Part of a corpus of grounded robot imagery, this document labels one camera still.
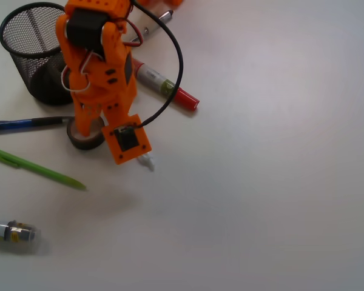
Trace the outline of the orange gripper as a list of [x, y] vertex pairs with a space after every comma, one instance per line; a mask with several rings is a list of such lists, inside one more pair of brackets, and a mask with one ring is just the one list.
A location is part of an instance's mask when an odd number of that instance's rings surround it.
[[62, 78], [73, 99], [75, 124], [82, 136], [134, 124], [129, 115], [137, 95], [131, 48], [125, 42], [131, 1], [68, 1], [56, 22], [56, 36], [66, 67]]

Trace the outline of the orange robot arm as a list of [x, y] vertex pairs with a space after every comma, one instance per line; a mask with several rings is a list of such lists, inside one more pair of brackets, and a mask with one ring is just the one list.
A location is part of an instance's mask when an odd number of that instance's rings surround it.
[[138, 30], [136, 41], [124, 41], [134, 8], [153, 20], [170, 38], [178, 56], [178, 76], [164, 105], [138, 124], [148, 125], [178, 96], [183, 75], [180, 45], [167, 25], [153, 12], [160, 5], [177, 8], [181, 1], [68, 1], [56, 21], [56, 36], [66, 62], [62, 79], [69, 78], [75, 105], [76, 128], [89, 136], [92, 121], [104, 114], [109, 123], [120, 126], [128, 121], [128, 111], [137, 94], [133, 75], [132, 48], [143, 43]]

